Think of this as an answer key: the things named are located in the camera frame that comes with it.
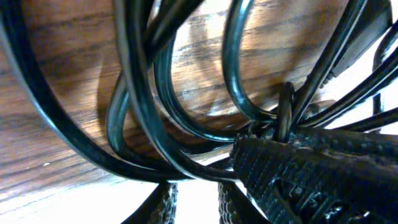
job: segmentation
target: wooden desk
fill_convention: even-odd
[[[346,2],[256,1],[241,47],[244,87],[253,102],[270,108],[282,82],[290,80],[298,87],[305,80]],[[229,3],[206,1],[180,28],[172,69],[184,108],[200,122],[219,128],[233,128],[244,121],[221,72],[221,36]],[[54,93],[76,124],[109,151],[104,118],[120,72],[112,0],[25,0],[23,5],[34,52]],[[129,144],[144,154],[157,155],[131,117],[125,124]],[[172,123],[167,126],[178,137],[191,139]],[[121,189],[119,184],[126,183],[86,162],[50,130],[19,88],[2,53],[0,149],[0,220],[51,215],[55,211],[49,209],[50,204],[85,194],[76,189],[99,184],[98,192],[115,193]],[[93,205],[98,203],[100,199],[92,199]],[[118,206],[103,206],[109,206],[109,213],[96,212],[99,220],[114,216],[113,222],[120,222],[128,215],[118,217]],[[67,213],[69,218],[75,215]]]

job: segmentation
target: black rubber cable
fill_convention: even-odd
[[[337,129],[347,131],[373,131],[398,121],[398,108],[394,108],[371,116],[370,118],[348,124]]]
[[[313,70],[307,77],[300,91],[297,92],[293,103],[292,124],[298,123],[303,113],[311,102],[315,92],[323,80],[330,73],[333,64],[336,62],[340,52],[345,47],[349,35],[353,31],[367,0],[349,0],[346,9],[333,33],[329,43],[323,50]]]
[[[167,45],[167,43],[169,41],[165,41],[164,39],[171,39],[174,36],[174,34],[176,33],[179,25],[181,25],[183,23],[183,21],[190,15],[190,13],[195,9],[194,6],[196,6],[196,7],[198,6],[198,4],[193,4],[193,1],[188,1],[188,0],[174,2],[171,6],[168,5],[168,3],[164,4],[164,2],[165,1],[162,1],[159,15],[154,19],[154,21],[152,21],[149,24],[148,30],[144,33],[144,46],[148,46],[147,48],[145,48],[147,58],[149,58],[149,60],[147,60],[148,62],[151,62],[152,58],[154,58],[156,56],[156,52],[160,51],[161,48],[163,47],[163,45],[154,43],[153,39],[157,38],[155,36],[155,34],[161,35],[163,37],[162,43]],[[124,11],[124,8],[120,7],[120,9],[117,12],[120,13],[123,11]],[[176,21],[174,17],[180,18],[180,19],[182,19],[182,21]],[[121,24],[124,23],[124,18],[119,19],[119,23],[121,23]],[[120,101],[121,103],[128,103],[128,100],[123,101],[123,99],[128,97],[127,90],[120,89],[118,91],[123,92],[124,94],[126,94],[126,96],[114,95],[114,98],[112,100]],[[121,109],[121,107],[128,108],[128,105],[121,104],[119,106],[120,106],[120,108],[113,108],[113,111],[118,111]],[[126,110],[126,112],[123,112],[122,114],[115,115],[115,116],[125,116],[124,113],[127,113],[127,110]],[[123,132],[118,131],[114,134],[121,134],[121,133],[123,133]],[[120,146],[123,145],[123,143],[120,142],[120,140],[122,138],[121,135],[119,135],[117,139],[112,139],[114,137],[113,136],[114,134],[111,134],[108,136],[110,138],[110,141],[112,141],[112,142],[119,141],[119,145]],[[225,145],[226,145],[225,143],[218,143],[218,142],[204,142],[201,144],[185,144],[183,142],[180,142],[180,144],[183,146],[184,152],[187,154],[201,154],[201,153],[206,153],[206,152],[210,152],[210,151],[217,151],[217,150],[221,149],[222,147],[225,147]]]
[[[150,12],[152,11],[152,7],[154,5],[154,1],[155,0],[147,0],[144,4],[143,7],[143,13],[142,13],[142,23],[141,23],[141,30],[143,32],[145,32],[145,30],[147,29],[147,25],[149,22],[149,16],[150,16]]]
[[[275,140],[287,143],[290,127],[292,125],[292,105],[294,97],[294,86],[291,82],[285,82],[279,94],[278,101],[278,128],[275,133]]]
[[[120,161],[93,142],[62,109],[35,60],[20,1],[0,1],[2,47],[13,74],[39,115],[75,152],[110,173],[134,180],[161,182],[186,179],[183,174],[159,173]]]
[[[122,26],[125,26],[123,16],[125,15],[125,7],[122,7],[120,4],[115,4],[115,7],[117,8],[115,10],[115,15],[118,23],[120,23]],[[166,11],[169,9],[169,7],[170,6],[168,1],[162,1],[160,11]],[[121,158],[142,167],[157,170],[175,170],[173,167],[170,166],[170,164],[164,161],[135,153],[134,149],[126,144],[123,137],[123,124],[129,107],[130,102],[126,84],[123,76],[120,76],[116,83],[111,102],[108,106],[108,113],[106,115],[106,134],[109,144],[111,145],[113,150]],[[217,150],[219,147],[221,147],[220,145],[221,144],[216,142],[211,144],[186,144],[186,147],[190,149],[190,151],[186,153],[199,154],[203,152]]]
[[[373,58],[373,70],[375,71],[389,56],[392,46],[398,39],[398,22],[395,22],[390,31],[381,40]],[[382,93],[373,97],[373,115],[384,112],[384,98]],[[380,133],[380,129],[375,129],[372,133]]]
[[[342,97],[336,103],[324,111],[312,116],[300,123],[302,126],[319,127],[328,124],[342,114],[355,108],[359,102],[364,101],[378,93],[382,88],[388,86],[398,77],[398,49],[387,58],[365,81],[354,90]]]
[[[123,75],[126,78],[127,89],[132,107],[140,121],[143,130],[158,151],[179,171],[190,177],[214,181],[235,181],[236,173],[205,167],[189,159],[182,146],[167,134],[165,127],[157,114],[154,99],[147,80],[147,58],[141,30],[138,24],[141,19],[142,0],[127,2],[129,24],[127,30],[120,32],[118,28],[118,44]]]
[[[248,118],[260,121],[275,121],[276,114],[256,106],[247,96],[239,72],[239,48],[254,0],[234,0],[229,10],[222,48],[223,75],[229,95],[238,109]]]
[[[174,39],[175,37],[161,51],[159,58],[154,62],[156,89],[164,108],[175,122],[195,136],[218,142],[233,142],[235,136],[239,133],[238,130],[215,129],[197,123],[179,103],[174,92],[171,76]]]

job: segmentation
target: wood grain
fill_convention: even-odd
[[[293,81],[297,88],[305,80],[346,2],[255,2],[241,46],[241,73],[253,102],[270,108],[282,82]],[[244,122],[228,95],[220,64],[229,4],[227,0],[205,1],[178,31],[173,55],[172,78],[183,107],[199,122],[217,128],[234,128]],[[120,73],[112,1],[25,0],[23,7],[32,47],[52,90],[76,124],[110,151],[104,118]],[[154,88],[153,94],[159,100]],[[178,138],[197,141],[167,117],[164,120]],[[130,145],[157,155],[133,114],[127,115],[124,129]],[[0,149],[0,220],[29,216],[44,201],[70,189],[123,182],[89,164],[59,140],[19,88],[3,53]]]

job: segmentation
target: wooden surface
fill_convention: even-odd
[[[109,151],[104,118],[120,72],[112,0],[22,2],[32,47],[54,93],[76,124]],[[241,46],[244,87],[253,102],[270,108],[282,82],[293,81],[297,88],[305,80],[346,2],[255,2]],[[221,72],[221,36],[229,3],[207,0],[180,28],[172,69],[174,88],[184,108],[198,121],[220,128],[233,128],[244,121],[228,96]],[[129,144],[142,153],[156,155],[131,117],[127,115],[125,124]],[[165,121],[170,132],[193,139],[167,118]],[[127,190],[118,187],[126,183],[124,179],[89,164],[59,140],[30,105],[2,52],[0,149],[0,220],[17,222],[36,213],[58,214],[51,208],[61,209],[57,204],[65,203],[68,197],[83,197],[86,193],[74,190],[86,186],[100,184],[108,194],[119,192],[120,198],[124,197],[120,191]],[[90,200],[97,207],[102,202],[98,197]],[[96,212],[96,218],[115,216],[112,222],[116,223],[123,219],[117,205],[104,206],[110,207],[106,209],[109,213]],[[78,214],[73,207],[62,208],[75,211],[68,212],[74,217]]]

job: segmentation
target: black cable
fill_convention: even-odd
[[[62,109],[40,71],[30,47],[20,1],[1,1],[0,35],[13,74],[39,115],[75,152],[116,175],[134,180],[182,180],[182,174],[162,174],[130,165],[109,155],[80,130]]]
[[[141,30],[145,32],[147,29],[148,21],[149,21],[149,16],[150,12],[152,11],[152,7],[154,5],[155,0],[147,0],[144,4],[143,7],[143,13],[142,13],[142,23],[141,23]]]
[[[126,144],[123,137],[123,124],[130,105],[127,103],[129,95],[123,92],[127,89],[121,77],[116,82],[116,86],[106,113],[106,137],[112,150],[120,158],[133,164],[151,169],[175,171],[167,162],[135,153],[134,149]]]
[[[301,126],[319,127],[352,110],[365,99],[374,96],[398,77],[398,49],[387,58],[365,81],[321,113],[300,123]]]
[[[373,58],[373,70],[378,68],[389,56],[392,50],[392,46],[398,39],[398,22],[395,22],[390,31],[382,39],[379,47],[376,50]],[[382,93],[377,94],[373,97],[373,115],[377,115],[384,111],[384,99]],[[373,133],[380,133],[380,129],[376,129]]]
[[[122,224],[174,223],[177,192],[177,184],[160,183]]]
[[[206,180],[237,180],[236,173],[205,167],[189,159],[182,146],[169,137],[157,114],[154,99],[147,80],[147,58],[139,28],[143,0],[127,2],[127,30],[118,27],[118,44],[123,75],[132,107],[143,130],[146,132],[158,151],[179,171],[190,177]]]
[[[377,115],[371,116],[370,118],[366,118],[361,121],[339,127],[337,129],[358,132],[374,131],[375,129],[380,129],[397,121],[398,108],[394,108],[392,110],[379,113]]]
[[[340,52],[344,49],[349,39],[349,35],[353,31],[365,5],[366,0],[348,1],[346,9],[332,37],[330,38],[329,43],[326,45],[304,85],[301,87],[300,91],[297,92],[298,94],[295,97],[293,104],[293,125],[297,124],[300,120],[315,92],[329,74],[332,66],[339,57]]]
[[[292,125],[293,97],[293,83],[285,82],[279,95],[277,115],[278,128],[275,133],[275,140],[282,143],[286,143],[289,139],[290,127]]]
[[[124,119],[126,117],[126,113],[128,108],[130,108],[129,95],[126,88],[126,79],[121,76],[119,77],[118,82],[116,83],[111,103],[108,106],[108,114],[106,120],[106,130],[107,137],[110,145],[113,147],[114,151],[119,156],[124,156],[123,159],[126,159],[130,162],[134,160],[134,150],[127,146],[123,138],[123,124]],[[199,155],[207,152],[213,152],[220,150],[226,146],[223,142],[200,142],[196,144],[189,144],[185,142],[181,142],[176,140],[173,136],[170,135],[174,141],[178,142],[181,146],[183,146],[183,152],[186,155]],[[160,165],[159,162],[156,162],[155,159],[148,158],[147,164],[157,164]]]
[[[169,10],[171,7],[173,7],[173,3],[173,1],[162,1],[159,13],[163,13]],[[123,5],[121,5],[120,3],[115,3],[115,7],[118,7],[115,11],[116,20],[119,24],[118,26],[124,27],[126,25],[123,16],[126,12],[125,7],[123,7]],[[136,154],[134,150],[128,147],[125,143],[123,138],[123,124],[127,110],[130,107],[130,102],[128,98],[129,95],[127,92],[126,84],[123,76],[121,76],[116,83],[111,103],[108,106],[108,114],[106,120],[107,137],[111,147],[118,154],[118,156],[134,164],[139,164],[140,166],[145,167],[149,166],[154,169],[165,169],[165,166],[167,166],[167,169],[170,170],[171,167],[169,166],[169,164]],[[225,144],[220,142],[201,142],[198,144],[187,144],[184,142],[178,143],[183,146],[184,153],[190,155],[217,151],[225,147]]]
[[[196,7],[198,6],[198,4],[193,4],[193,2],[200,2],[200,1],[197,1],[197,0],[195,0],[195,1],[184,0],[184,1],[178,1],[178,2],[162,1],[159,15],[154,19],[154,21],[152,21],[149,24],[148,30],[146,30],[144,33],[144,46],[147,47],[147,48],[145,48],[145,50],[146,50],[145,52],[147,54],[147,58],[149,58],[147,60],[148,62],[151,62],[152,58],[154,58],[156,56],[157,52],[160,51],[161,48],[167,44],[168,41],[165,41],[165,39],[168,40],[173,37],[173,35],[176,33],[179,25],[182,24],[183,20],[185,20],[190,15],[190,13],[195,9],[193,6],[196,6]],[[117,13],[124,12],[124,11],[125,11],[125,9],[123,7],[120,7],[118,9]],[[180,18],[182,21],[176,21],[175,18]],[[118,23],[120,23],[120,26],[123,27],[124,26],[124,18],[120,18],[118,20]],[[159,32],[161,32],[161,31],[154,32],[153,30],[162,30],[162,33],[159,34]],[[163,45],[154,42],[154,39],[158,38],[155,36],[155,34],[161,35],[163,37],[161,40]],[[121,103],[128,103],[128,100],[123,101],[123,99],[128,98],[128,92],[127,92],[127,90],[123,90],[123,88],[120,89],[119,91],[123,92],[126,95],[114,96],[113,100],[120,101]],[[119,106],[121,106],[123,108],[128,107],[128,105],[123,105],[123,104],[121,104]],[[119,110],[120,110],[120,108],[113,108],[113,111],[119,111]],[[120,141],[120,140],[121,140],[120,138],[119,139],[110,139],[110,141],[112,141],[112,142],[116,142],[116,141]],[[225,145],[226,145],[225,143],[219,143],[219,142],[205,142],[205,143],[201,143],[201,144],[185,144],[183,142],[180,142],[180,144],[184,147],[184,152],[187,154],[201,154],[201,153],[206,153],[206,152],[211,152],[211,151],[217,151],[217,150],[221,149],[222,147],[225,147]]]
[[[182,108],[175,95],[171,76],[174,40],[175,37],[161,51],[158,59],[154,62],[156,89],[164,108],[178,125],[195,136],[218,142],[233,142],[234,137],[239,133],[238,130],[222,130],[207,127],[197,123]]]
[[[256,106],[247,96],[239,72],[239,48],[244,24],[254,0],[234,0],[225,26],[222,66],[223,75],[229,95],[238,109],[254,120],[270,121],[276,114]]]
[[[297,127],[290,133],[288,144],[311,148],[319,153],[329,151],[329,154],[385,157],[391,161],[398,161],[398,139],[389,134]]]

